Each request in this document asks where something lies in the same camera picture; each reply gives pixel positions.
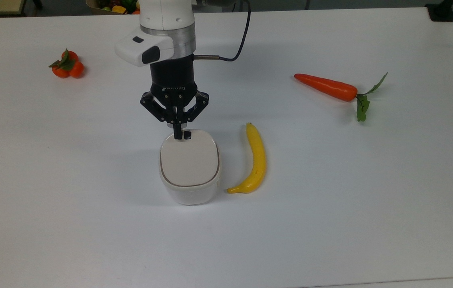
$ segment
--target robotiq logo text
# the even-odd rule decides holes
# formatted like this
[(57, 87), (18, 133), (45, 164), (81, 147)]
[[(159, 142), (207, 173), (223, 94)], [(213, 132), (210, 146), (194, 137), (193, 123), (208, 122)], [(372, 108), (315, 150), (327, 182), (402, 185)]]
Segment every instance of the robotiq logo text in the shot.
[(166, 87), (162, 87), (162, 91), (166, 91), (166, 90), (185, 90), (186, 88), (185, 87), (175, 87), (175, 88), (166, 88)]

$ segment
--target banana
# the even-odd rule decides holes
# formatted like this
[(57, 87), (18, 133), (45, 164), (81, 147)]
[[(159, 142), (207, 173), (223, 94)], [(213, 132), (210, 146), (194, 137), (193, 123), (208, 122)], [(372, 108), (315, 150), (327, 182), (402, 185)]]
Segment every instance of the banana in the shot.
[(267, 160), (265, 157), (265, 149), (261, 141), (260, 134), (257, 128), (251, 124), (246, 124), (246, 135), (253, 153), (253, 168), (250, 175), (238, 186), (228, 188), (226, 191), (233, 193), (251, 193), (255, 191), (263, 181), (267, 170)]

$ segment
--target container lid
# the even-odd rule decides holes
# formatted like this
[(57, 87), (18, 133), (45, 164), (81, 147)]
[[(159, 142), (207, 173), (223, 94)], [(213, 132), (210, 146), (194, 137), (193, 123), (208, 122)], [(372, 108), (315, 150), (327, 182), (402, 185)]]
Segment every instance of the container lid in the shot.
[(212, 136), (203, 130), (188, 131), (190, 139), (177, 140), (172, 134), (161, 146), (161, 176), (173, 186), (201, 186), (219, 173), (219, 151)]

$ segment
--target floor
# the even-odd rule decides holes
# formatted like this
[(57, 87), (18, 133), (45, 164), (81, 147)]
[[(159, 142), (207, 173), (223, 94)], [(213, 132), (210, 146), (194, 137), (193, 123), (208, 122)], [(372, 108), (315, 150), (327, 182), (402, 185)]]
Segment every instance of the floor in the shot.
[[(278, 11), (305, 9), (306, 0), (250, 0), (253, 11)], [(423, 7), (425, 4), (439, 3), (440, 0), (310, 0), (309, 9), (355, 9)], [(42, 0), (44, 7), (36, 10), (32, 0), (27, 0), (25, 11), (28, 16), (72, 16), (91, 15), (85, 0)], [(237, 1), (235, 10), (246, 7)]]

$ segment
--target white container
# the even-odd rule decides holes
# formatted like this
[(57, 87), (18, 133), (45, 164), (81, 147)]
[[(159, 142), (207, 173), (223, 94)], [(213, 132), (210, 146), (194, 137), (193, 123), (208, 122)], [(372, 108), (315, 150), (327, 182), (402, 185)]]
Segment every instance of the white container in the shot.
[(162, 143), (159, 172), (170, 195), (180, 204), (202, 204), (219, 191), (221, 157), (210, 134), (188, 130), (190, 139), (176, 140), (173, 134)]

